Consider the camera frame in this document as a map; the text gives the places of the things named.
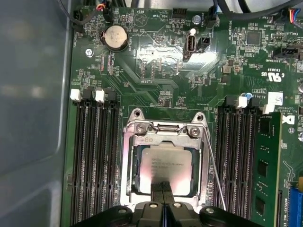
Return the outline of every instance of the ram slot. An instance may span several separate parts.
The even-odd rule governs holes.
[[[110,104],[107,120],[107,189],[106,209],[113,207],[116,190],[116,158],[119,111],[115,103]]]
[[[237,192],[235,193],[236,196],[236,207],[234,210],[234,214],[240,215],[242,210],[242,193],[243,193],[243,181],[242,181],[242,174],[243,174],[243,165],[244,164],[244,143],[245,143],[245,133],[246,133],[246,115],[239,114],[239,127],[238,127],[238,135],[237,135],[237,176],[236,176],[236,187]]]
[[[78,222],[79,212],[79,187],[80,187],[80,166],[81,166],[81,150],[83,141],[83,127],[85,118],[85,108],[77,105],[76,115],[76,130],[75,130],[75,149],[74,149],[74,161],[73,161],[73,189],[71,197],[71,224]]]
[[[252,169],[253,169],[253,161],[254,161],[254,145],[255,145],[255,134],[256,134],[256,123],[257,117],[254,114],[249,114],[246,120],[246,136],[245,136],[245,161],[243,166],[243,170],[245,170],[242,175],[242,180],[246,182],[245,193],[243,195],[244,204],[243,204],[243,212],[241,217],[250,219],[251,217],[251,201],[252,201]]]
[[[105,187],[105,172],[104,166],[106,163],[106,131],[107,131],[107,110],[104,106],[98,108],[97,113],[97,132],[96,132],[96,193],[94,213],[100,213],[105,210],[104,193]]]
[[[229,206],[229,211],[232,213],[236,213],[237,207],[238,207],[238,191],[239,191],[239,184],[238,181],[238,175],[239,175],[239,142],[240,142],[240,136],[241,136],[241,124],[242,124],[241,115],[239,113],[235,114],[235,120],[233,121],[233,130],[230,132],[232,135],[232,150],[230,152],[230,156],[232,157],[232,171],[230,172],[229,179],[230,184],[232,186],[231,191],[231,198],[232,204]]]
[[[73,165],[74,185],[71,203],[71,223],[77,223],[86,218],[87,214],[87,174],[89,169],[89,154],[91,147],[92,106],[90,103],[77,105],[77,120],[75,134],[75,151]]]
[[[219,113],[217,132],[216,132],[216,152],[215,152],[215,163],[218,170],[219,178],[221,179],[221,187],[223,190],[223,196],[226,193],[226,157],[229,150],[230,143],[230,115],[226,113]],[[213,191],[213,203],[217,207],[221,206],[221,199],[218,190],[217,183],[214,183]]]
[[[233,175],[234,175],[234,167],[231,165],[231,162],[233,161],[233,149],[235,144],[235,137],[233,136],[234,132],[234,124],[236,119],[236,115],[234,113],[228,114],[230,122],[228,127],[228,137],[229,137],[229,143],[226,146],[226,170],[225,170],[225,184],[227,185],[226,193],[224,195],[226,207],[230,207],[233,204],[232,201],[232,195],[234,193],[233,188]]]
[[[218,109],[215,162],[224,201],[229,212],[244,218],[251,216],[256,122],[253,110]],[[216,183],[213,190],[213,205],[221,207]]]
[[[83,218],[88,219],[90,217],[91,207],[91,190],[92,190],[92,174],[94,166],[94,141],[95,141],[95,126],[96,126],[96,107],[92,106],[89,108],[88,115],[88,132],[86,138],[85,147],[85,171],[84,171],[84,193],[83,193]]]

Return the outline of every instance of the capacitor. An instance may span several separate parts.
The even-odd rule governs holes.
[[[253,95],[252,93],[248,92],[245,94],[245,97],[247,98],[247,100],[250,100],[253,97]]]
[[[201,19],[201,17],[199,15],[193,16],[193,23],[195,25],[199,25],[201,23],[201,21],[202,21],[202,19]]]
[[[129,43],[129,36],[126,30],[120,25],[108,27],[100,35],[101,42],[113,52],[124,50]]]

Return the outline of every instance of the screw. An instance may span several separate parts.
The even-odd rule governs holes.
[[[299,141],[303,142],[303,132],[300,132],[298,139]]]
[[[143,124],[138,124],[137,125],[137,131],[139,133],[145,133],[146,132],[146,127]]]
[[[174,207],[175,207],[175,208],[180,208],[180,207],[181,207],[181,204],[176,202],[176,203],[174,203]]]
[[[124,214],[124,213],[126,213],[126,210],[125,209],[118,210],[118,213],[119,214]]]
[[[200,130],[199,130],[198,128],[192,128],[192,129],[190,130],[190,134],[191,134],[192,136],[198,136],[198,135],[200,134]]]
[[[201,20],[201,17],[200,17],[199,15],[193,16],[193,23],[194,23],[195,25],[200,24],[201,21],[202,21],[202,20]]]
[[[214,214],[214,209],[206,208],[206,212],[209,213],[209,214]]]
[[[86,49],[85,51],[85,55],[88,57],[88,58],[92,58],[94,56],[94,52],[92,49],[88,48]]]

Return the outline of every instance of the black connector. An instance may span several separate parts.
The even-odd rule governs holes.
[[[215,6],[212,6],[208,10],[208,15],[206,17],[206,28],[212,28],[217,22],[217,9]]]
[[[303,46],[288,45],[287,47],[280,47],[272,52],[273,59],[277,58],[294,58],[301,60],[303,58]]]
[[[175,19],[186,19],[187,16],[187,9],[183,8],[173,8],[172,9],[172,18]]]
[[[113,13],[111,8],[103,9],[103,17],[106,22],[113,22]]]
[[[108,1],[106,2],[106,7],[103,9],[102,14],[106,22],[113,22],[113,11]]]
[[[80,10],[75,10],[73,12],[73,16],[75,19],[82,21],[84,16]],[[73,29],[75,32],[84,33],[84,25],[77,25],[76,23],[72,24]]]
[[[283,24],[287,21],[289,21],[288,9],[281,10],[273,17],[273,22],[275,22],[275,23]]]
[[[204,50],[210,45],[209,37],[201,37],[198,41],[197,47],[199,52],[204,52]]]

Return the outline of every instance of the integrated circuit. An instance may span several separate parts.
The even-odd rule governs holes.
[[[260,32],[247,32],[247,45],[260,45],[261,42]]]
[[[259,122],[260,133],[268,135],[270,132],[270,118],[261,118]]]
[[[263,177],[267,176],[267,167],[268,167],[268,163],[266,163],[263,160],[259,160],[258,161],[258,174],[260,174]]]
[[[172,143],[144,148],[140,163],[140,192],[151,193],[151,183],[170,182],[176,196],[190,193],[192,154]]]
[[[256,203],[255,203],[256,211],[259,215],[264,216],[265,212],[265,202],[260,199],[259,197],[256,197]]]
[[[230,74],[232,72],[232,67],[230,65],[223,65],[222,73]]]

